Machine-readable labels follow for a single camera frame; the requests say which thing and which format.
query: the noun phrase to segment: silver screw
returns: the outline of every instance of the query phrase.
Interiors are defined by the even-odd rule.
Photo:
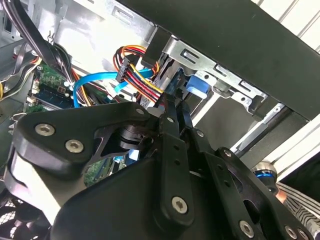
[[[244,220],[241,220],[239,222],[239,226],[241,231],[250,239],[252,239],[255,236],[255,232],[252,229],[252,227]]]
[[[232,156],[231,152],[229,152],[228,150],[223,150],[223,152],[229,158]]]
[[[51,136],[55,133],[55,128],[49,124],[41,123],[35,126],[35,132],[41,136]]]
[[[298,228],[298,232],[299,232],[300,235],[303,237],[303,239],[309,240],[307,234],[306,234],[304,231],[302,231],[300,228]]]
[[[286,233],[292,238],[292,239],[297,239],[297,234],[292,230],[291,227],[285,226],[285,231]]]
[[[172,198],[172,207],[180,214],[185,214],[188,211],[188,205],[185,200],[179,196]]]
[[[167,117],[166,118],[170,123],[174,123],[175,122],[175,120],[173,120],[171,117]]]
[[[281,108],[280,108],[279,106],[277,106],[277,107],[274,109],[274,112],[275,112],[275,113],[278,113],[278,112],[280,112],[280,110],[281,110]]]
[[[78,140],[71,139],[65,143],[65,148],[70,153],[79,154],[84,150],[84,145]]]
[[[136,112],[137,112],[138,114],[141,114],[141,115],[144,115],[144,114],[145,114],[145,112],[144,112],[143,110],[141,110],[140,108],[137,108],[137,109],[136,109]]]
[[[200,130],[197,130],[196,133],[202,138],[205,136],[204,133]]]

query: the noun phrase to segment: wire bundle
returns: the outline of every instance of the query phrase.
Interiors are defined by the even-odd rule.
[[[119,71],[121,64],[124,61],[126,54],[134,54],[140,57],[143,57],[146,53],[146,49],[143,46],[139,45],[128,45],[120,47],[113,56],[113,65],[117,72]],[[153,76],[156,76],[159,72],[159,64],[156,63],[152,69]],[[147,98],[152,102],[156,102],[160,95],[163,93],[163,90],[159,89],[153,85],[150,81],[145,79],[136,69],[133,64],[130,64],[124,74],[124,81],[134,87],[142,96]]]
[[[17,94],[25,85],[25,83],[28,80],[29,75],[32,73],[32,71],[41,63],[42,59],[41,58],[37,58],[36,61],[33,61],[32,63],[30,63],[29,65],[25,66],[22,70],[21,76],[18,80],[18,82],[16,83],[16,85],[11,88],[9,91],[4,92],[3,89],[3,84],[0,83],[1,85],[1,90],[0,90],[0,102]]]

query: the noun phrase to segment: red wire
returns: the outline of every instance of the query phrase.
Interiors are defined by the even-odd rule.
[[[142,84],[139,80],[136,79],[136,77],[134,77],[131,72],[127,72],[127,74],[129,75],[129,77],[134,81],[135,84],[137,84],[140,88],[142,88],[144,91],[148,92],[152,97],[154,97],[155,99],[158,99],[159,96],[156,95],[153,91],[151,91],[149,88],[147,88],[144,84]]]
[[[140,52],[140,53],[142,53],[142,54],[145,54],[145,53],[146,53],[146,51],[144,51],[144,50],[142,50],[142,49],[139,49],[139,48],[136,48],[136,47],[129,47],[129,48],[127,48],[127,49],[132,49],[132,50],[138,51],[138,52]]]
[[[135,50],[135,51],[138,51],[142,54],[146,53],[146,51],[139,49],[139,48],[136,48],[136,47],[128,47],[127,50]],[[154,74],[156,74],[156,70],[154,68],[156,68],[156,67],[154,66],[151,70],[153,71]]]

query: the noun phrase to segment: black metal arm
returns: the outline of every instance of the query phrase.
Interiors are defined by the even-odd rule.
[[[156,107],[162,105],[160,118],[127,102],[34,113],[18,122],[14,154],[66,183],[98,160],[141,152],[136,163],[69,199],[52,240],[303,240],[298,229],[312,239],[229,149],[211,149],[184,102],[164,93]]]

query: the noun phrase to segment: black panel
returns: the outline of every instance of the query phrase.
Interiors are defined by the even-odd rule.
[[[250,0],[118,2],[305,118],[320,112],[320,56]]]

